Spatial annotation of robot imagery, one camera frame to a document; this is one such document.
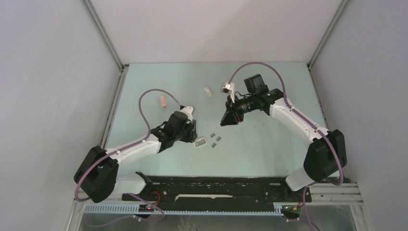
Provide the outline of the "staple box tray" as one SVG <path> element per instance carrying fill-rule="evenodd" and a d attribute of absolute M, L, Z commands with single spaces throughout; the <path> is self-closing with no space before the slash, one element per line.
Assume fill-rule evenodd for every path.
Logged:
<path fill-rule="evenodd" d="M 201 137 L 201 138 L 197 138 L 192 144 L 193 144 L 194 148 L 198 148 L 198 147 L 201 147 L 203 145 L 206 145 L 207 143 L 208 142 L 207 142 L 206 137 Z"/>

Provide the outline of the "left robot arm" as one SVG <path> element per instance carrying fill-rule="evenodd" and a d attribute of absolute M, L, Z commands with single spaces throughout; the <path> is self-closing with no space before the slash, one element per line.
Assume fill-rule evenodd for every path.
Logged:
<path fill-rule="evenodd" d="M 113 149 L 91 148 L 74 175 L 76 191 L 99 203 L 112 193 L 134 193 L 140 200 L 151 197 L 152 187 L 140 173 L 124 174 L 120 170 L 153 154 L 171 148 L 175 142 L 193 143 L 197 139 L 194 108 L 182 106 L 168 121 L 153 128 L 147 138 Z"/>

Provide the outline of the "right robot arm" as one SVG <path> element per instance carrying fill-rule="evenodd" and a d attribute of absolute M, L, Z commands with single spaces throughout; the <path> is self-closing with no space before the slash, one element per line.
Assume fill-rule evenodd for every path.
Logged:
<path fill-rule="evenodd" d="M 285 125 L 307 148 L 303 165 L 288 175 L 285 184 L 280 187 L 282 199 L 294 200 L 300 189 L 325 180 L 335 172 L 339 172 L 340 181 L 343 181 L 347 157 L 341 131 L 330 131 L 310 120 L 291 104 L 280 89 L 270 90 L 260 74 L 245 79 L 244 83 L 248 92 L 240 96 L 235 95 L 233 83 L 222 85 L 221 92 L 228 97 L 220 125 L 237 125 L 243 122 L 246 113 L 260 110 Z"/>

